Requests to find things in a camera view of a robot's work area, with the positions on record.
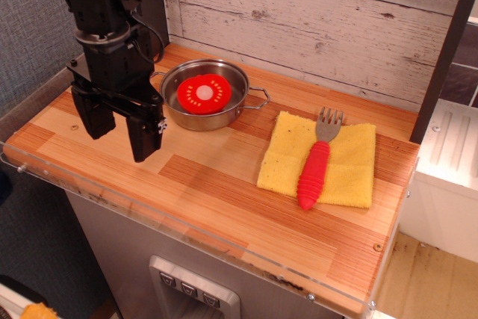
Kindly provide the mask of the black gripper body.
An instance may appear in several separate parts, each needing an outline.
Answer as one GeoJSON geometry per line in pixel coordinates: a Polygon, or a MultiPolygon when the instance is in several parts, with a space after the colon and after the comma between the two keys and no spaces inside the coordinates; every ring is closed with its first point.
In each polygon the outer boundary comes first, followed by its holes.
{"type": "Polygon", "coordinates": [[[100,95],[113,114],[153,120],[163,131],[163,99],[149,78],[154,70],[149,44],[134,41],[109,51],[86,48],[84,55],[84,62],[69,67],[72,85],[100,95]]]}

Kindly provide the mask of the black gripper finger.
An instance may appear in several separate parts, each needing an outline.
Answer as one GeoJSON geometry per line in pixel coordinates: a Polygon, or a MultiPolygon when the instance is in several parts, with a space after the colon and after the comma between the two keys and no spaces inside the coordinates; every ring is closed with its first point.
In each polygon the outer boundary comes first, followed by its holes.
{"type": "Polygon", "coordinates": [[[116,127],[113,111],[103,103],[100,95],[87,92],[73,84],[72,97],[87,133],[94,140],[116,127]]]}
{"type": "Polygon", "coordinates": [[[126,119],[134,161],[145,161],[161,148],[162,134],[153,120],[131,115],[126,119]]]}

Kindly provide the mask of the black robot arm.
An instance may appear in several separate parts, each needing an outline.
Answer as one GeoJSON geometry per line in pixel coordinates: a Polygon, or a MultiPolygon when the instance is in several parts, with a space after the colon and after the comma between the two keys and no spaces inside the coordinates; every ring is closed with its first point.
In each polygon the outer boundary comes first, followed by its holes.
{"type": "Polygon", "coordinates": [[[99,139],[115,128],[115,114],[125,117],[134,160],[142,162],[161,148],[166,127],[164,100],[150,82],[165,45],[153,48],[159,33],[138,11],[143,0],[65,1],[84,50],[84,60],[68,66],[83,125],[99,139]]]}

